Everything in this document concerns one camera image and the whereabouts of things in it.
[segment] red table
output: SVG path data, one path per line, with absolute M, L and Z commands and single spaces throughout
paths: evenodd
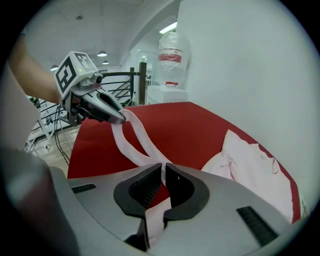
M 191 102 L 175 102 L 134 106 L 129 108 L 141 120 L 154 145 L 174 164 L 201 170 L 206 162 L 222 150 L 227 130 L 236 133 L 248 143 L 257 143 L 248 134 Z M 129 122 L 123 124 L 123 133 L 138 151 L 146 155 Z M 269 157 L 272 155 L 260 147 Z M 298 187 L 279 163 L 281 171 L 290 180 L 293 219 L 300 219 Z M 121 154 L 115 143 L 110 123 L 86 119 L 76 137 L 68 179 L 106 175 L 137 167 Z M 161 184 L 150 207 L 169 197 Z

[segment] black and white marker cube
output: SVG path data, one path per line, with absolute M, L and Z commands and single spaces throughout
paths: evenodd
M 54 73 L 61 98 L 84 78 L 91 78 L 99 70 L 85 52 L 70 51 Z

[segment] white cloth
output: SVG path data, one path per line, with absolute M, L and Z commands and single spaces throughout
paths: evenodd
M 126 117 L 142 145 L 146 156 L 125 138 L 121 124 L 111 124 L 115 143 L 120 152 L 137 166 L 162 163 L 161 178 L 165 184 L 166 163 L 171 163 L 152 143 L 143 124 L 130 110 L 120 112 Z M 228 130 L 222 151 L 211 158 L 202 171 L 234 180 L 260 196 L 280 211 L 291 223 L 293 203 L 290 181 L 280 171 L 278 162 L 260 150 L 258 144 L 248 144 Z M 162 216 L 171 209 L 170 198 L 145 212 L 149 243 L 152 245 L 164 229 Z

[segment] floor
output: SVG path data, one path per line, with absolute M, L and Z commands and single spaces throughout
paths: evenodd
M 70 128 L 64 129 L 63 130 L 64 134 L 61 131 L 57 132 L 62 150 L 66 153 L 69 159 L 70 159 L 71 150 L 75 144 L 79 129 L 80 129 L 80 126 L 77 126 L 77 127 L 70 127 Z M 33 153 L 41 157 L 49 166 L 54 166 L 62 169 L 65 177 L 67 177 L 68 164 L 66 163 L 60 151 L 57 149 L 55 136 L 52 136 L 49 143 L 47 144 L 47 148 L 45 148 L 45 144 L 47 141 L 48 141 L 47 139 L 38 141 L 35 145 Z

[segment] black cable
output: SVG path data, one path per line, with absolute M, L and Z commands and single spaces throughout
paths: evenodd
M 58 127 L 57 113 L 58 113 L 59 110 L 60 110 L 60 106 L 57 106 L 57 107 L 56 107 L 56 111 L 55 111 L 55 115 L 54 115 L 55 122 L 54 122 L 54 124 L 53 124 L 54 140 L 55 140 L 56 148 L 60 151 L 61 155 L 63 156 L 63 158 L 64 158 L 64 160 L 65 160 L 65 162 L 66 162 L 66 164 L 69 166 L 69 163 L 68 163 L 67 159 L 65 158 L 65 155 L 64 155 L 64 154 L 62 153 L 62 151 L 60 150 L 60 148 L 59 148 L 59 146 L 58 146 L 58 142 L 57 142 L 57 136 L 58 136 L 58 135 L 57 135 L 57 133 L 56 133 L 56 131 L 57 131 L 56 127 Z
M 60 119 L 60 113 L 61 113 L 60 109 L 61 109 L 61 106 L 59 106 L 58 117 L 57 117 L 57 119 L 56 119 L 56 122 L 57 122 L 56 129 L 57 129 L 57 130 L 58 130 L 58 120 Z M 67 156 L 67 154 L 66 154 L 66 153 L 64 152 L 64 150 L 62 149 L 62 146 L 61 146 L 61 144 L 60 144 L 60 140 L 59 140 L 59 136 L 58 136 L 58 135 L 57 135 L 57 139 L 58 139 L 58 144 L 59 144 L 59 146 L 60 146 L 60 149 L 61 149 L 62 153 L 65 155 L 65 157 L 69 160 L 69 163 L 70 163 L 70 158 Z

